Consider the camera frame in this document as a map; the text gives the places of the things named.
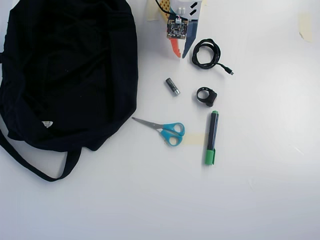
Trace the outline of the blue grey gripper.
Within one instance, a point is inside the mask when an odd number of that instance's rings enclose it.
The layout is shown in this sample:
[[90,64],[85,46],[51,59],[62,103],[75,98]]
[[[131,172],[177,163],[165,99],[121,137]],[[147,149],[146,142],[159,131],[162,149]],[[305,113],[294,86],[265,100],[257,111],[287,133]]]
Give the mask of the blue grey gripper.
[[[192,19],[188,21],[188,27],[187,27],[187,36],[185,39],[185,45],[184,45],[184,50],[182,54],[182,58],[184,59],[187,56],[187,53],[189,52],[191,46],[193,45],[194,41],[196,40],[197,37],[197,30],[198,30],[198,19]],[[179,49],[179,42],[178,39],[176,38],[170,38],[169,39],[171,42],[172,50],[173,53],[180,58],[181,57],[181,52]]]

